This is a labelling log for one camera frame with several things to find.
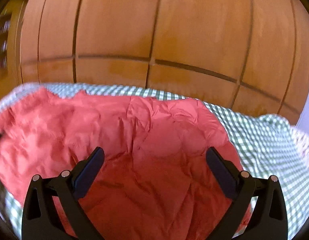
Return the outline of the large wooden wardrobe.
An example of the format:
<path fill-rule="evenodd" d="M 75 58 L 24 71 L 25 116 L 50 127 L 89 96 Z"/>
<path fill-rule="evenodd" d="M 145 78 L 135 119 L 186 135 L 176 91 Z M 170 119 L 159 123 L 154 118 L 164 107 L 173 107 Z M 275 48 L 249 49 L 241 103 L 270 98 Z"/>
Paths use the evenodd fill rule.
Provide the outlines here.
<path fill-rule="evenodd" d="M 24 82 L 164 90 L 291 124 L 309 93 L 300 0 L 29 0 Z"/>

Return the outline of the green white checkered bedspread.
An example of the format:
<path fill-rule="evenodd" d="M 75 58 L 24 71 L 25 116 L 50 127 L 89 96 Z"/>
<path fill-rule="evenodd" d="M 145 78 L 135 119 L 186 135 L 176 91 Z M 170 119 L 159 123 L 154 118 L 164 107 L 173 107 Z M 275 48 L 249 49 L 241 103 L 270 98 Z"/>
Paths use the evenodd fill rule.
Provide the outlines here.
<path fill-rule="evenodd" d="M 26 83 L 0 99 L 0 112 L 41 87 L 62 98 L 71 98 L 80 90 L 84 90 L 89 95 L 151 96 L 159 100 L 182 99 L 178 94 L 134 86 Z M 309 169 L 297 152 L 292 139 L 292 126 L 285 118 L 274 114 L 252 118 L 211 103 L 206 103 L 205 106 L 216 115 L 226 129 L 244 169 L 261 178 L 266 178 L 271 173 L 278 173 L 287 210 L 288 238 L 293 239 L 309 219 Z"/>

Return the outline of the orange puffer jacket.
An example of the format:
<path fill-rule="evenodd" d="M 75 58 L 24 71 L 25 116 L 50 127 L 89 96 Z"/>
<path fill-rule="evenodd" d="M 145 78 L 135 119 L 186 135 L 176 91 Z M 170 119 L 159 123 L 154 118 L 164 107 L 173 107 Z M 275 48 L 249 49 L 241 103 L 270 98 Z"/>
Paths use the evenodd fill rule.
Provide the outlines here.
<path fill-rule="evenodd" d="M 206 150 L 241 168 L 222 124 L 194 99 L 63 99 L 42 88 L 0 113 L 0 133 L 0 180 L 20 203 L 35 174 L 58 176 L 103 148 L 80 204 L 105 239 L 205 239 L 231 204 Z"/>

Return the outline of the wooden shelf cabinet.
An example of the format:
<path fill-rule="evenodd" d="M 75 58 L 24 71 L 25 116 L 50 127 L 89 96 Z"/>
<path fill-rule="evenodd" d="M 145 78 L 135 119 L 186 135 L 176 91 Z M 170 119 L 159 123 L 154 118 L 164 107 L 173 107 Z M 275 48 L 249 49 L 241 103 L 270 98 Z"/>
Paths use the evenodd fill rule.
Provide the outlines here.
<path fill-rule="evenodd" d="M 20 84 L 17 40 L 23 0 L 9 0 L 0 13 L 0 99 Z"/>

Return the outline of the floral bed sheet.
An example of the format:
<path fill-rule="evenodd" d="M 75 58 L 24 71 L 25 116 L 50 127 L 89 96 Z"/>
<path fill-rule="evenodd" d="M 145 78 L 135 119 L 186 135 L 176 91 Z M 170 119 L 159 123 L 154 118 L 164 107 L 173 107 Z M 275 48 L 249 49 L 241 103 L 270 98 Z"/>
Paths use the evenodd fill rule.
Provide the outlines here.
<path fill-rule="evenodd" d="M 297 147 L 297 152 L 303 163 L 309 169 L 309 135 L 296 126 L 292 126 L 291 133 L 292 139 Z"/>

